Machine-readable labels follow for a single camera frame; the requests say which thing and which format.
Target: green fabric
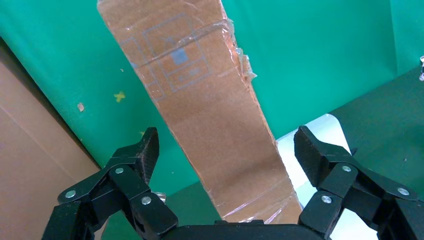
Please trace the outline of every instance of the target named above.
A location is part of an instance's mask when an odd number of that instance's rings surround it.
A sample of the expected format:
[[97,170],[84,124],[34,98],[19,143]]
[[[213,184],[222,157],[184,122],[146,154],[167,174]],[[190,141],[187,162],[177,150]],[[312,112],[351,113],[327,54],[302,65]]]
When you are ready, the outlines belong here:
[[[276,138],[407,72],[424,55],[422,0],[223,0]],[[95,0],[0,0],[0,36],[94,159],[159,131],[151,187],[198,181]],[[123,92],[117,102],[114,95]],[[85,107],[80,112],[77,105]]]
[[[150,187],[173,194],[199,180],[95,0],[0,0],[0,6],[0,36],[100,166],[155,126],[160,158]],[[125,98],[117,102],[120,92]]]

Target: brown cardboard wall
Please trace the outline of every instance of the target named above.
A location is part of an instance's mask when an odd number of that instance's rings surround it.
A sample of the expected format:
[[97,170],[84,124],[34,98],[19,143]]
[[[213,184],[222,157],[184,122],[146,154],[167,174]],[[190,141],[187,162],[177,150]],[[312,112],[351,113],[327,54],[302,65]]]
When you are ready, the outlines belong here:
[[57,196],[99,170],[54,115],[0,39],[0,239],[40,239]]

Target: dust speck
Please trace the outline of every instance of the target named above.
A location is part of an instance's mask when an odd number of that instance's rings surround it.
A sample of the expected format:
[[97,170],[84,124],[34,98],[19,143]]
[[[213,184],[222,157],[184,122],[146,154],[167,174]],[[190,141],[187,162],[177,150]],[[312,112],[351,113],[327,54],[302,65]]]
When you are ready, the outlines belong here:
[[79,109],[80,112],[84,112],[84,110],[86,109],[84,107],[84,104],[82,102],[78,103],[78,105],[76,105],[76,106],[78,107],[78,109]]

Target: white surface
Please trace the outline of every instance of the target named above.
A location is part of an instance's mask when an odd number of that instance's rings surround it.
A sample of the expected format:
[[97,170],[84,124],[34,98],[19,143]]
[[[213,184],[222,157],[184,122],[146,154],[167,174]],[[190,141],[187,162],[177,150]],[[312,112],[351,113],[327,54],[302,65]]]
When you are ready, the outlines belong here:
[[[339,145],[344,147],[349,153],[349,145],[343,134],[339,121],[333,115],[325,114],[306,126],[315,135],[315,137],[325,143]],[[298,130],[277,140],[278,151],[287,170],[288,176],[293,184],[302,206],[306,206],[311,197],[317,191],[312,187],[306,177],[301,165],[295,157],[294,137]],[[333,240],[376,240],[377,232],[369,228],[356,213],[345,209],[338,223],[331,234]]]

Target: yellow speck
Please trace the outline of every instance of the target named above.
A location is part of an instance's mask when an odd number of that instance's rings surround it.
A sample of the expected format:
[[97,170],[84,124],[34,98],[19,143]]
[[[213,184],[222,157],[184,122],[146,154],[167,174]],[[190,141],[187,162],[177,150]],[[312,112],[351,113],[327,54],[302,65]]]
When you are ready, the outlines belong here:
[[113,95],[116,98],[116,102],[120,103],[122,99],[125,98],[125,94],[123,91],[120,91],[118,94]]

